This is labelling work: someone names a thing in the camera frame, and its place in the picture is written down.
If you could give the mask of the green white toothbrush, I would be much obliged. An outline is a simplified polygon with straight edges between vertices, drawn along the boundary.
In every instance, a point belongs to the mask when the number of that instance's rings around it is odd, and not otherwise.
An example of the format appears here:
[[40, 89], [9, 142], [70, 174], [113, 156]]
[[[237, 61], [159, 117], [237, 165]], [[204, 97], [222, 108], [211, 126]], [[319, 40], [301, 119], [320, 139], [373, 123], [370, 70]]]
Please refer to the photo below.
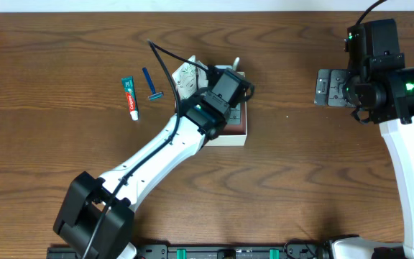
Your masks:
[[234, 62], [232, 64], [232, 67], [231, 67], [231, 69], [233, 71], [236, 71], [237, 70], [237, 68], [239, 66], [239, 62], [240, 62], [240, 58], [239, 57], [235, 58], [235, 60], [234, 60]]

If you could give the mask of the white Pantene tube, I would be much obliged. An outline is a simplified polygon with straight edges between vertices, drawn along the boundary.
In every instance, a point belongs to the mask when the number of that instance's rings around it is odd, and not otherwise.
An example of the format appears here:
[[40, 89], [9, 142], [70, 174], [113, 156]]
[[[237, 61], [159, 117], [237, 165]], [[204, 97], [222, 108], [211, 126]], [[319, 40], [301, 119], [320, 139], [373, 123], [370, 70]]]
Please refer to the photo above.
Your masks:
[[206, 88], [208, 86], [206, 72], [189, 63], [182, 64], [172, 74], [172, 78], [175, 82], [180, 99], [188, 99], [198, 89]]

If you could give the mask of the blue disposable razor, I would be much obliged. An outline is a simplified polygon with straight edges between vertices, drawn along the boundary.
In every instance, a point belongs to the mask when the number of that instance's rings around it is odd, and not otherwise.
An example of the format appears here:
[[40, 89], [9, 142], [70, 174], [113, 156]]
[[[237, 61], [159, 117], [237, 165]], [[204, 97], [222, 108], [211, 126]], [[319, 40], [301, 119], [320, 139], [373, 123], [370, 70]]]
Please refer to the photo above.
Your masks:
[[151, 91], [151, 95], [150, 95], [150, 96], [148, 96], [148, 99], [149, 99], [150, 101], [154, 101], [154, 100], [156, 100], [156, 99], [160, 99], [160, 98], [162, 98], [164, 94], [163, 94], [163, 92], [161, 92], [161, 91], [160, 91], [160, 92], [157, 92], [157, 91], [156, 91], [155, 85], [154, 85], [154, 83], [152, 82], [152, 78], [151, 78], [151, 76], [150, 76], [149, 71], [147, 70], [147, 68], [143, 67], [142, 72], [143, 72], [143, 74], [144, 74], [144, 77], [145, 77], [145, 79], [146, 79], [146, 81], [147, 81], [147, 84], [148, 84], [148, 86], [149, 86], [149, 89], [150, 89], [150, 91]]

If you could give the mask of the Colgate toothpaste tube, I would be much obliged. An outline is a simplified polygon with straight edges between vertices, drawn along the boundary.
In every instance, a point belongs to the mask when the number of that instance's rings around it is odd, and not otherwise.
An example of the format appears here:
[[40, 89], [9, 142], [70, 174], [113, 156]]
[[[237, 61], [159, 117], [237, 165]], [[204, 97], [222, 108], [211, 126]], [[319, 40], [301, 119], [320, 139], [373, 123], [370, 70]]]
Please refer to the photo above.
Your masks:
[[133, 77], [125, 77], [121, 79], [122, 85], [124, 87], [124, 92], [126, 94], [126, 100], [129, 106], [129, 114], [133, 121], [139, 119], [139, 111], [137, 106], [136, 95], [134, 91], [134, 81]]

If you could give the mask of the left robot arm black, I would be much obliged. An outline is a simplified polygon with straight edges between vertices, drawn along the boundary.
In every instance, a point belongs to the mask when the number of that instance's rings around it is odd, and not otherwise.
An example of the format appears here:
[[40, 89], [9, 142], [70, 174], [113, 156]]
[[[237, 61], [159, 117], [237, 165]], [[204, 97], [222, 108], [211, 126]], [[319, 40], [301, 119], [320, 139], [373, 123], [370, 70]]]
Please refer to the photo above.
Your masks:
[[208, 86], [181, 101], [163, 130], [141, 150], [94, 178], [82, 172], [70, 184], [54, 232], [79, 258], [135, 258], [134, 214], [175, 167], [216, 139], [231, 109], [247, 102], [254, 86], [231, 68], [209, 68]]

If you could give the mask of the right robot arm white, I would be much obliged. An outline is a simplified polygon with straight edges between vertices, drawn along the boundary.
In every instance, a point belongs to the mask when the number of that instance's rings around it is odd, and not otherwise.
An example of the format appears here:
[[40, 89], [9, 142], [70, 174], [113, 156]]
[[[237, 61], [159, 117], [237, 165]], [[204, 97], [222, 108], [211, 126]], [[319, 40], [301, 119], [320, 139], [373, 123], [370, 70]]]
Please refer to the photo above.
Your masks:
[[405, 66], [394, 19], [357, 22], [347, 30], [346, 69], [318, 72], [314, 103], [351, 108], [361, 124], [379, 126], [389, 151], [404, 223], [402, 243], [360, 236], [330, 241], [330, 258], [414, 258], [414, 67]]

